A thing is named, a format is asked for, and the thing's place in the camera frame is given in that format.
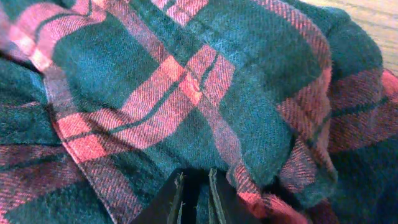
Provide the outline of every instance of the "plaid fabric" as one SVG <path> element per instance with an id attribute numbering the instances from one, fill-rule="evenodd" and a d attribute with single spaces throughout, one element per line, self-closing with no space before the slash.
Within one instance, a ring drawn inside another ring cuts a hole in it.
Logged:
<path id="1" fill-rule="evenodd" d="M 129 223 L 212 167 L 258 218 L 397 221 L 398 79 L 344 11 L 0 2 L 0 223 Z"/>

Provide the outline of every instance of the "cloth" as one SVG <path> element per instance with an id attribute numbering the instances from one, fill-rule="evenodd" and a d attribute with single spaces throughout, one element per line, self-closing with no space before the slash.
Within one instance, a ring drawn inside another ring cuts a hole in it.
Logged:
<path id="1" fill-rule="evenodd" d="M 398 222 L 398 79 L 344 11 L 0 2 L 0 223 L 130 223 L 212 167 L 261 219 Z"/>

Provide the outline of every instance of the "wooden table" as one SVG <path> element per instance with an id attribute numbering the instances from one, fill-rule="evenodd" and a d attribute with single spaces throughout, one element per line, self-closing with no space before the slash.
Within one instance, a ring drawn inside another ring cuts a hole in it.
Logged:
<path id="1" fill-rule="evenodd" d="M 344 9 L 379 45 L 384 66 L 398 76 L 398 0 L 301 0 Z"/>

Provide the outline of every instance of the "plaid pattern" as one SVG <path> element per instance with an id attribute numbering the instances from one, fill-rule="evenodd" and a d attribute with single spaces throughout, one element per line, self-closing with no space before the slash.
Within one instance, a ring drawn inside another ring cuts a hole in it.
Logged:
<path id="1" fill-rule="evenodd" d="M 378 219 L 398 175 L 398 79 L 344 12 L 1 3 L 0 223 L 129 223 L 188 167 L 226 171 L 258 218 Z"/>

